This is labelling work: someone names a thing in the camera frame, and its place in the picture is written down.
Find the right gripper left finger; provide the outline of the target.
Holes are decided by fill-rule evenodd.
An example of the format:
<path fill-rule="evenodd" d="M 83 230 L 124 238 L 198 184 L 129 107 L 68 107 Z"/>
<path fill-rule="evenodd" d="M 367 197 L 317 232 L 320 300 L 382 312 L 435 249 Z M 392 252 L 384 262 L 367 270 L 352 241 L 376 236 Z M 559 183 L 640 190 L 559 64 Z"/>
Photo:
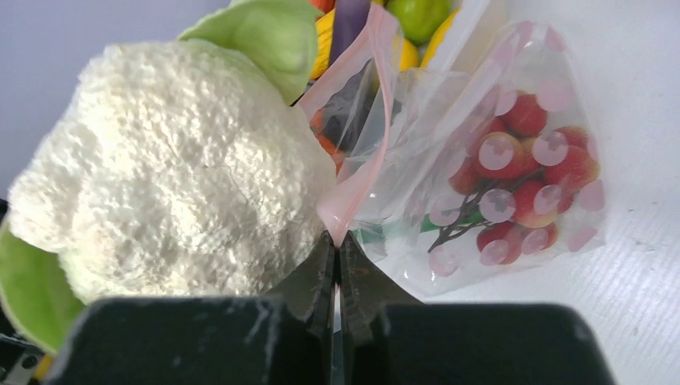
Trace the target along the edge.
<path fill-rule="evenodd" d="M 322 234 L 256 297 L 105 298 L 77 318 L 48 384 L 327 384 L 335 249 Z"/>

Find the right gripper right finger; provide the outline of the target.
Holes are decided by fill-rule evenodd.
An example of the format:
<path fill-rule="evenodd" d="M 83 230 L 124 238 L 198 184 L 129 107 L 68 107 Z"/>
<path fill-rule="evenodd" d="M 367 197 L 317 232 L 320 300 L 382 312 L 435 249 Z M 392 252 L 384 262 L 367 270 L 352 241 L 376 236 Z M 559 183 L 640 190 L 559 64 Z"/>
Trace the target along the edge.
<path fill-rule="evenodd" d="M 338 251 L 347 384 L 612 384 L 594 333 L 556 304 L 425 304 L 348 235 Z"/>

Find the clear pink-dotted zip bag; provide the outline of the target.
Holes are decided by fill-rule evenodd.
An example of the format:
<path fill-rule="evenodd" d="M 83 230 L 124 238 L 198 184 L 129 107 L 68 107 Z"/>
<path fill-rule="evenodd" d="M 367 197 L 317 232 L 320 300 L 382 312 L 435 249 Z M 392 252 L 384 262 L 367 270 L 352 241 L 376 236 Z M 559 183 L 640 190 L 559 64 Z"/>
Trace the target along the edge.
<path fill-rule="evenodd" d="M 426 68 L 399 70 L 403 40 L 398 20 L 372 6 L 358 37 L 301 99 L 312 129 L 334 141 L 337 184 L 318 206 L 333 242 L 355 236 L 398 283 L 426 295 L 603 245 L 605 206 L 569 211 L 553 247 L 510 265 L 480 263 L 476 230 L 446 245 L 455 264 L 431 261 L 439 234 L 431 210 L 461 198 L 448 178 L 512 91 L 546 95 L 548 129 L 586 128 L 600 161 L 570 53 L 552 25 L 508 23 L 499 2 L 465 1 Z"/>

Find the red cherry bunch green stem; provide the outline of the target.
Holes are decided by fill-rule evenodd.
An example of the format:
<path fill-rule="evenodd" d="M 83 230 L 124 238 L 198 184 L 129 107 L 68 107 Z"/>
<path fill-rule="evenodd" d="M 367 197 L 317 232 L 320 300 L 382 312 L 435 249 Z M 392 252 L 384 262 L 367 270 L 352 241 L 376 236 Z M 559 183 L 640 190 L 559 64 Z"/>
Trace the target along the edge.
<path fill-rule="evenodd" d="M 479 130 L 448 178 L 461 198 L 429 215 L 439 230 L 427 251 L 432 262 L 455 264 L 446 245 L 476 230 L 480 263 L 510 265 L 553 247 L 569 211 L 603 210 L 594 138 L 578 125 L 548 129 L 551 112 L 546 95 L 516 90 Z"/>

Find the purple eggplant toy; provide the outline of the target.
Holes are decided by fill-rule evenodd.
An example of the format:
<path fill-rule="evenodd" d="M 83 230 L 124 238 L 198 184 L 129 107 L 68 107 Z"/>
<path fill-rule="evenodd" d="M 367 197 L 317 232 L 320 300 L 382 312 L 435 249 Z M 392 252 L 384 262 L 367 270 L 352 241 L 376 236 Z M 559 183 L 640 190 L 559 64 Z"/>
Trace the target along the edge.
<path fill-rule="evenodd" d="M 336 1 L 329 66 L 338 60 L 365 26 L 370 4 L 371 0 Z"/>

